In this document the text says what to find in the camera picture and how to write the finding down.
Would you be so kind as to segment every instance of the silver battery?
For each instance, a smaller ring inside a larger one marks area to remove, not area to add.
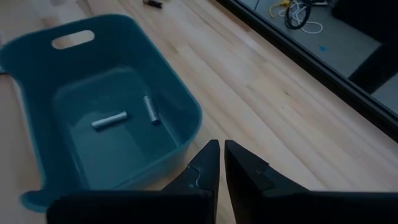
[[[92,122],[91,126],[95,130],[98,130],[98,129],[104,128],[106,126],[109,126],[111,124],[123,121],[127,118],[128,118],[127,112],[123,111],[122,113],[119,113],[119,114],[116,114],[116,115],[113,115],[113,116],[110,116],[110,117],[107,117],[107,118],[104,118],[101,120],[94,121],[94,122]]]
[[[156,108],[154,106],[154,102],[152,101],[152,98],[148,95],[144,96],[144,103],[147,108],[149,119],[152,122],[152,124],[153,125],[160,124],[160,119],[156,112]]]

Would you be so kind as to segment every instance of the wooden table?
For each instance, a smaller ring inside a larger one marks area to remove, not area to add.
[[[234,139],[309,189],[398,191],[397,144],[217,2],[164,0],[163,10],[138,0],[52,2],[0,1],[1,42],[94,15],[133,17],[201,104],[187,161],[210,139],[221,147]],[[1,76],[0,219],[44,223],[19,203],[40,188],[40,175],[18,99],[13,80]],[[223,166],[218,223],[234,223]]]

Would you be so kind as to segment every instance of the basket handle hole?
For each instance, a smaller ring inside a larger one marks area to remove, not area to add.
[[[90,30],[83,30],[74,34],[65,35],[52,41],[52,47],[58,50],[67,49],[94,40],[95,35]]]

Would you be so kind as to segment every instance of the teal plastic basket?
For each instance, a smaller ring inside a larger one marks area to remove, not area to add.
[[[95,38],[59,50],[52,41],[90,30]],[[105,15],[24,35],[0,51],[18,82],[42,176],[21,196],[44,212],[79,190],[140,189],[181,165],[201,125],[197,101],[130,17]],[[150,95],[161,124],[144,104]],[[127,111],[122,123],[91,123]]]

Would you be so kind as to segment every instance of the small object on table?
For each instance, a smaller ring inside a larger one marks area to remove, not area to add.
[[[161,9],[163,7],[163,3],[155,1],[155,0],[142,0],[142,3],[148,6],[153,6],[158,9]]]

